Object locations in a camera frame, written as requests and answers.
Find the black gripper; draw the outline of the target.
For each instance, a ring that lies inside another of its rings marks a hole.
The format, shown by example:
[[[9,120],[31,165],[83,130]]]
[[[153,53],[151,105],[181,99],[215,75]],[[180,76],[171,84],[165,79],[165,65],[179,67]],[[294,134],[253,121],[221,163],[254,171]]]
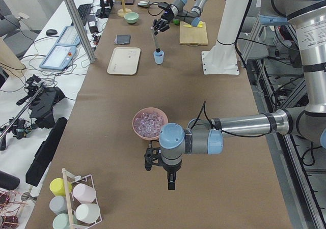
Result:
[[[153,21],[153,31],[157,35],[159,32],[165,32],[170,28],[169,24],[173,20],[172,10],[165,11],[159,20]]]
[[[180,170],[182,166],[182,160],[180,160],[174,165],[167,164],[164,160],[162,160],[162,166],[164,170],[168,172],[167,174],[168,189],[175,190],[176,172]]]

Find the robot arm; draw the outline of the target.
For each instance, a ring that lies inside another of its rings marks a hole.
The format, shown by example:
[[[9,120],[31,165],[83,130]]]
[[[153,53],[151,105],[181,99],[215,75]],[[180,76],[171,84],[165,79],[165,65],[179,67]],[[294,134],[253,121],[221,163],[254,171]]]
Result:
[[[325,0],[262,0],[260,12],[263,25],[295,27],[308,104],[251,116],[195,118],[186,129],[164,125],[158,165],[167,171],[170,190],[175,189],[183,154],[219,154],[227,136],[294,134],[325,146]]]
[[[174,0],[171,3],[159,3],[158,7],[163,9],[164,12],[159,19],[153,21],[153,34],[156,36],[158,33],[168,30],[170,28],[170,22],[173,21],[173,19],[184,21],[190,26],[197,27],[200,24],[200,16],[207,1],[208,0],[196,0],[190,11],[184,8],[187,4],[187,0]]]

